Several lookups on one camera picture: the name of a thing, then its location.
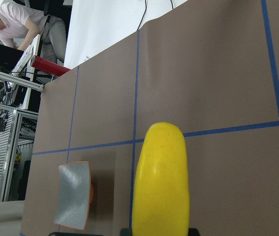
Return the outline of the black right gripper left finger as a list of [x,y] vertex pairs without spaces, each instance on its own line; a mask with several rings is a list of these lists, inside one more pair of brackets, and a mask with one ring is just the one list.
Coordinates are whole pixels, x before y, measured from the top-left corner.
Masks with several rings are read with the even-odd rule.
[[122,228],[121,236],[132,236],[132,229],[131,228]]

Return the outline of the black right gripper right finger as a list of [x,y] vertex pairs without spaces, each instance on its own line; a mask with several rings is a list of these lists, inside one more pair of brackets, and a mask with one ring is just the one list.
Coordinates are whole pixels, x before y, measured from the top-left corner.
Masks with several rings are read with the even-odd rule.
[[200,233],[197,228],[189,228],[188,236],[200,236]]

